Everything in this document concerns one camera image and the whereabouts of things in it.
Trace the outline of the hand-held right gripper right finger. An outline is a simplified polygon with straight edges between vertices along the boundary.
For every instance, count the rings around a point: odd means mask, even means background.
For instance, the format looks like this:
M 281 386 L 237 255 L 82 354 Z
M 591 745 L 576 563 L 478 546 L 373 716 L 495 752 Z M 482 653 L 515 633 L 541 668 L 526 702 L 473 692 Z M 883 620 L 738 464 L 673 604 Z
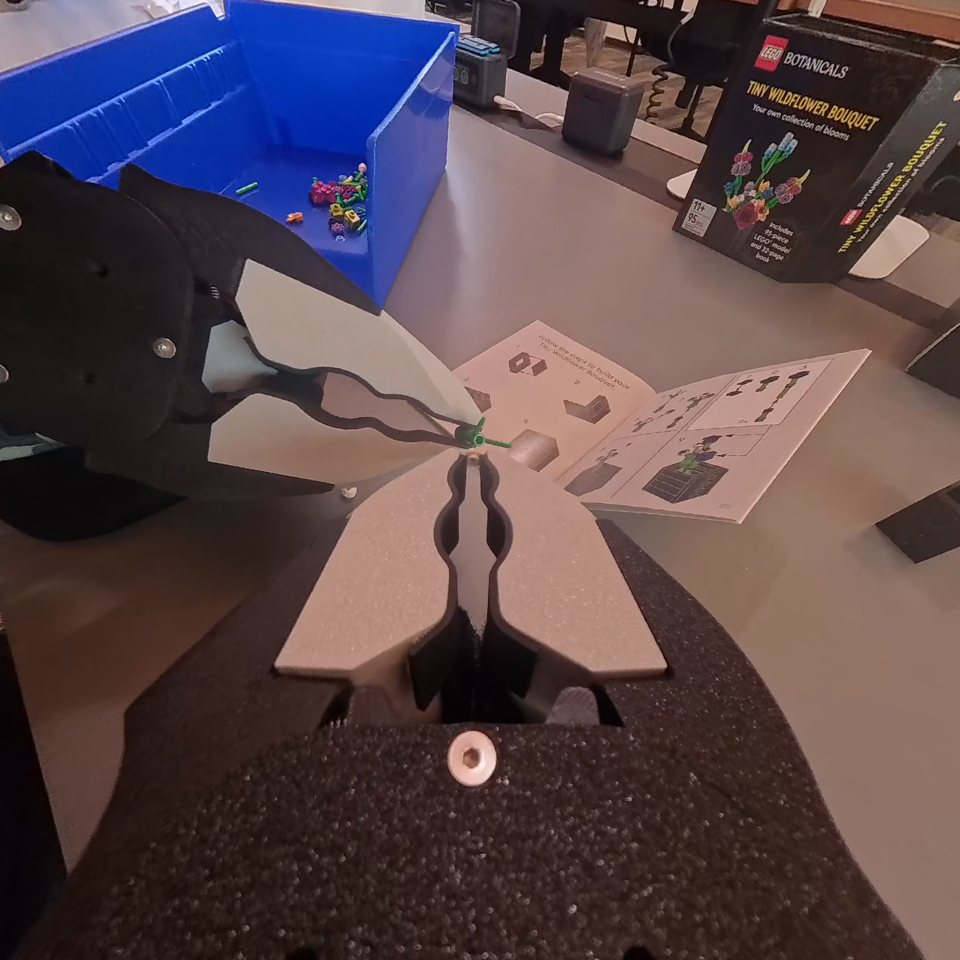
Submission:
M 665 655 L 591 513 L 501 451 L 484 456 L 484 677 L 518 706 L 661 678 Z

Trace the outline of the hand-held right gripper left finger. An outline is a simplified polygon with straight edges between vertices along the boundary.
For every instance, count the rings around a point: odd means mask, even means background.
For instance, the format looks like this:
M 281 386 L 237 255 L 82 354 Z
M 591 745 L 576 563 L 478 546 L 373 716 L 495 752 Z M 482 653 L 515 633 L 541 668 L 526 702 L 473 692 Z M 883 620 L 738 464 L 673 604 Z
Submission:
M 397 706 L 431 706 L 467 642 L 458 618 L 459 542 L 469 455 L 438 456 L 351 513 L 275 671 L 376 687 Z

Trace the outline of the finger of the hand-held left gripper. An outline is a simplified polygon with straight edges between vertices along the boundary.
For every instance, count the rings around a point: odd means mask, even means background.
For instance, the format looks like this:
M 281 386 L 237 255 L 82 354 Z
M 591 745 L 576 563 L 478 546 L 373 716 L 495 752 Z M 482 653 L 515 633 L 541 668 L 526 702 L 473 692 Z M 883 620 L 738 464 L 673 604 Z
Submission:
M 270 388 L 318 422 L 399 442 L 461 444 L 482 420 L 463 380 L 388 313 L 254 260 L 234 297 Z
M 410 399 L 372 390 L 325 390 L 320 401 L 257 392 L 217 419 L 210 463 L 263 474 L 355 485 L 454 446 L 454 427 Z

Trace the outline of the pile of small toy bricks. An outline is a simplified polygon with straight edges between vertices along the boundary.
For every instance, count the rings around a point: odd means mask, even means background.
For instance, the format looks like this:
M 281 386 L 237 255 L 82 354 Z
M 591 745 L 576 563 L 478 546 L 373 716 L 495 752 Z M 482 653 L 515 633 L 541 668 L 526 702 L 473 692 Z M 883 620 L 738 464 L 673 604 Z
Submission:
M 362 231 L 369 169 L 358 150 L 266 148 L 225 180 L 219 193 L 325 248 Z

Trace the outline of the green toy stem brick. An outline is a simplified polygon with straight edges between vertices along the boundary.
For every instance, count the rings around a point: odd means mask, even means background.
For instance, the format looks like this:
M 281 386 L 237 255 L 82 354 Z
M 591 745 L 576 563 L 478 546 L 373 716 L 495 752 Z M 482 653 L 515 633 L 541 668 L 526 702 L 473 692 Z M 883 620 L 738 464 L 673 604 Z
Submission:
M 484 447 L 510 450 L 512 444 L 507 441 L 489 438 L 485 433 L 486 417 L 481 417 L 474 425 L 462 424 L 454 431 L 454 439 L 466 450 L 477 450 Z

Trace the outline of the blue plastic bin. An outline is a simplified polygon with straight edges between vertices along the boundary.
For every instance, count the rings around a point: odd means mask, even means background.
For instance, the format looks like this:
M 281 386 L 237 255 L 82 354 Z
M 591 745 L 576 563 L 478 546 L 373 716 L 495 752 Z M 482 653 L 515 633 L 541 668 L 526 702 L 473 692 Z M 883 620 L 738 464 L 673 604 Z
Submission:
M 263 149 L 356 150 L 366 222 L 314 246 L 380 306 L 448 159 L 457 25 L 327 6 L 195 6 L 2 73 L 2 159 L 117 188 L 132 163 L 215 194 Z

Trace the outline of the white instruction booklet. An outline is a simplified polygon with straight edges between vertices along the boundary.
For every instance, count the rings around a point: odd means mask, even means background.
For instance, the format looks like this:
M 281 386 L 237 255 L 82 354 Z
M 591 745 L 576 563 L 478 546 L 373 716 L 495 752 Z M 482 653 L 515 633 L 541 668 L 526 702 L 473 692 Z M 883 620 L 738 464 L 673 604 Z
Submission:
M 455 369 L 483 435 L 594 510 L 743 522 L 870 350 L 654 391 L 542 321 Z

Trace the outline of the black square frame brick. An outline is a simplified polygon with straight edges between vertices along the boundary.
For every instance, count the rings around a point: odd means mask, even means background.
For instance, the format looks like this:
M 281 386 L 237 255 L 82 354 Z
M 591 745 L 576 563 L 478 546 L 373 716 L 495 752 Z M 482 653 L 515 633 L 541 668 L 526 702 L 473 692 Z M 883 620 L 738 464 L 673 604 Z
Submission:
M 959 547 L 959 482 L 944 486 L 875 523 L 913 564 Z

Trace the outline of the matte black box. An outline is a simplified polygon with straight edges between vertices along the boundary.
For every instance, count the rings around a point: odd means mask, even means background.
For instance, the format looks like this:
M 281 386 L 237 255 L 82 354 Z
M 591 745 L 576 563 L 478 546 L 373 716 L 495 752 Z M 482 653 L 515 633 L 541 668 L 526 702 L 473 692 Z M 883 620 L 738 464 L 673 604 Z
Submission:
M 906 366 L 910 377 L 959 399 L 959 300 L 932 328 L 931 341 Z

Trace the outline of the black glossy cardboard box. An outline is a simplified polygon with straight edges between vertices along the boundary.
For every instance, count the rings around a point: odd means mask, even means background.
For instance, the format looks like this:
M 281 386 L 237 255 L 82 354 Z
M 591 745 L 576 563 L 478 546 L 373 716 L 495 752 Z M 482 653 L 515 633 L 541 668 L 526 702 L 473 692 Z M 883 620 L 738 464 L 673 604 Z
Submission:
M 958 92 L 956 43 L 766 18 L 673 231 L 776 282 L 837 282 L 957 144 Z

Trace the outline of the grey desk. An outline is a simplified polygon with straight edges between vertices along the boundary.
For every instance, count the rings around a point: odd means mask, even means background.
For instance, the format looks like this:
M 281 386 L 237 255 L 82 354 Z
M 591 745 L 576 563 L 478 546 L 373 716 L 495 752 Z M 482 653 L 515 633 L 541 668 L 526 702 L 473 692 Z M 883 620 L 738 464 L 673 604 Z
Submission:
M 958 480 L 958 401 L 905 374 L 958 299 L 934 238 L 904 293 L 779 285 L 671 209 L 459 107 L 387 311 L 450 368 L 541 320 L 655 391 L 804 357 L 868 362 L 741 524 L 615 519 L 750 657 L 861 867 L 926 958 L 958 958 L 958 551 L 877 521 Z M 2 614 L 67 870 L 114 789 L 123 714 L 341 513 L 335 498 L 182 503 L 41 543 L 2 528 Z

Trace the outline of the black mesh cushion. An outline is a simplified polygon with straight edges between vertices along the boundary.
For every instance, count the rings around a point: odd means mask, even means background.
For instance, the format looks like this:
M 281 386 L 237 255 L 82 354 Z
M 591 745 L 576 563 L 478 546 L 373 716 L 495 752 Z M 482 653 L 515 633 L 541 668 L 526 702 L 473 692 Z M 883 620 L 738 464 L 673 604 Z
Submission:
M 210 461 L 208 424 L 173 424 L 150 438 L 92 451 L 2 432 L 1 520 L 37 541 L 113 533 L 186 500 L 321 495 L 341 482 Z

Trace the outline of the dark charger block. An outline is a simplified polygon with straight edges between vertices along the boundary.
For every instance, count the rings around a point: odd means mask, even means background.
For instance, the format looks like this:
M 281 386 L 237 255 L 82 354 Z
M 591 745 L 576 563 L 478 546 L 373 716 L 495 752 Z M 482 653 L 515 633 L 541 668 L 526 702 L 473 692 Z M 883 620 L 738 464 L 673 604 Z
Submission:
M 454 103 L 479 111 L 491 111 L 506 95 L 511 47 L 461 34 L 455 47 Z

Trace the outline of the person's dark clothing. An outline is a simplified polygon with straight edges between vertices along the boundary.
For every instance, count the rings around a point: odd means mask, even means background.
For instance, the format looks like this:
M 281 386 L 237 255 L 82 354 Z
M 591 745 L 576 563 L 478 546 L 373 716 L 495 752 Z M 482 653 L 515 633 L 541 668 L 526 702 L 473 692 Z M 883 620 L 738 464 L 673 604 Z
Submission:
M 66 863 L 18 673 L 1 634 L 1 930 L 9 951 L 61 893 Z

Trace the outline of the black board on white stand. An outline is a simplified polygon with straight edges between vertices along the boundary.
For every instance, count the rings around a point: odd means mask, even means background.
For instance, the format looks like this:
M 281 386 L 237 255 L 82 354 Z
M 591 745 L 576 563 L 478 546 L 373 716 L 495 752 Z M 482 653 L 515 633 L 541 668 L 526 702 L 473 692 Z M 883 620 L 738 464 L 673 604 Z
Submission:
M 894 199 L 891 197 L 894 194 L 899 196 L 904 190 L 909 189 L 912 178 L 919 169 L 914 161 L 910 162 L 905 174 L 898 173 L 895 162 L 881 165 L 879 175 L 881 182 L 889 179 L 890 171 L 893 171 L 894 176 L 900 177 L 903 182 L 899 182 L 890 189 L 884 188 L 882 192 L 883 198 L 880 202 L 882 212 L 876 216 L 877 222 L 881 223 L 883 228 L 872 233 L 864 229 L 854 234 L 850 243 L 842 249 L 841 253 L 844 255 L 855 251 L 862 254 L 856 262 L 848 263 L 848 273 L 852 277 L 871 281 L 884 280 L 929 240 L 929 230 L 918 222 L 901 214 L 896 216 L 887 214 L 894 204 Z M 748 223 L 747 227 L 743 238 L 747 244 L 746 250 L 752 258 L 742 258 L 744 264 L 756 271 L 769 265 L 774 267 L 780 265 L 782 262 L 780 257 L 785 258 L 790 252 L 790 247 L 781 243 L 782 240 L 789 238 L 786 231 L 781 230 L 776 222 L 762 222 L 761 219 Z

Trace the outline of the black office chair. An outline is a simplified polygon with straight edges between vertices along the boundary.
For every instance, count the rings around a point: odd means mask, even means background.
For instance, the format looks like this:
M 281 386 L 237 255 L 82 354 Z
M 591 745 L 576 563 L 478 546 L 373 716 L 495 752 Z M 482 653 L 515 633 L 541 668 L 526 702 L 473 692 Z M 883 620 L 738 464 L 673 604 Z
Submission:
M 707 88 L 723 89 L 738 70 L 741 56 L 762 21 L 774 15 L 778 1 L 658 2 L 647 8 L 651 19 L 637 28 L 636 40 L 642 51 L 658 62 L 643 119 L 654 122 L 663 105 L 669 76 L 682 78 L 676 98 L 683 111 L 675 133 L 705 143 L 707 138 L 694 129 L 694 118 Z

